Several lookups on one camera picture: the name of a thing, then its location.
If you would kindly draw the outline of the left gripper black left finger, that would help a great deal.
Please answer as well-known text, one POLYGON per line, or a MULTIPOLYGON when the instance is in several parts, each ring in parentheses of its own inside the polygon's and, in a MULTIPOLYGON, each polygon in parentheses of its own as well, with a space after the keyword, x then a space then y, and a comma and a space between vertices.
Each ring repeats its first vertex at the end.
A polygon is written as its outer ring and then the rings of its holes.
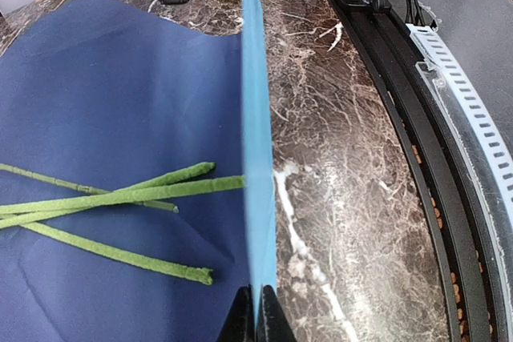
POLYGON ((249 286, 243 286, 238 289, 216 341, 253 341, 252 292, 249 286))

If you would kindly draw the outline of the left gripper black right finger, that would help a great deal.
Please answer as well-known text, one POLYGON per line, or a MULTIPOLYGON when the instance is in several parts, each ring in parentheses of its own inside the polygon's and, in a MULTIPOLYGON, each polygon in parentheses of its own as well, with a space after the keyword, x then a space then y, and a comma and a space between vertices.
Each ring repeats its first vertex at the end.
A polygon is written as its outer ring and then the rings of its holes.
POLYGON ((260 306, 256 323, 258 342, 296 342, 295 335, 270 285, 261 290, 260 306))

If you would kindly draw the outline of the blue wrapping paper sheet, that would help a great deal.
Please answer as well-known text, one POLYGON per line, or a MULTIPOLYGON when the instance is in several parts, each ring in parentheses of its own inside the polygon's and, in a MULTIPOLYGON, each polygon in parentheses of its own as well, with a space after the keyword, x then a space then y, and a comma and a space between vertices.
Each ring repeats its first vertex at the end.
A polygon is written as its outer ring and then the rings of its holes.
MULTIPOLYGON (((244 187, 83 209, 48 226, 212 269, 212 285, 1 228, 4 341, 216 341, 240 287, 276 286, 276 212, 260 0, 212 36, 117 0, 72 0, 1 59, 1 164, 109 192, 202 162, 244 187)), ((1 206, 89 196, 1 171, 1 206)))

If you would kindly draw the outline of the pink and blue fake flower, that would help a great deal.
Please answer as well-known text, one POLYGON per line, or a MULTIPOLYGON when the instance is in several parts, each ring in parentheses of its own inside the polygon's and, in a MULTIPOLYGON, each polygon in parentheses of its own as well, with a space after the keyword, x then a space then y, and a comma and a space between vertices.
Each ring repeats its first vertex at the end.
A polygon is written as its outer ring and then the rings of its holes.
POLYGON ((1 206, 1 228, 53 219, 94 207, 146 203, 161 199, 231 191, 244 187, 242 175, 197 179, 212 171, 215 166, 214 163, 202 162, 137 183, 134 186, 98 195, 3 205, 1 206))

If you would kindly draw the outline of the orange fake flower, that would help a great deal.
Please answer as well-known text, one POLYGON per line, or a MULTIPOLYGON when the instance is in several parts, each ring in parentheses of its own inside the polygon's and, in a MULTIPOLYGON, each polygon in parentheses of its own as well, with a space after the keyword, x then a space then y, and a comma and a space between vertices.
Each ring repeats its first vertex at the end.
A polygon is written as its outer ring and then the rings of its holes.
POLYGON ((25 223, 21 224, 21 227, 72 247, 76 247, 123 264, 128 264, 148 271, 158 272, 167 276, 189 280, 204 285, 213 284, 212 269, 209 268, 189 267, 183 264, 176 264, 136 254, 131 251, 125 251, 103 243, 95 242, 78 235, 73 235, 43 223, 25 223))

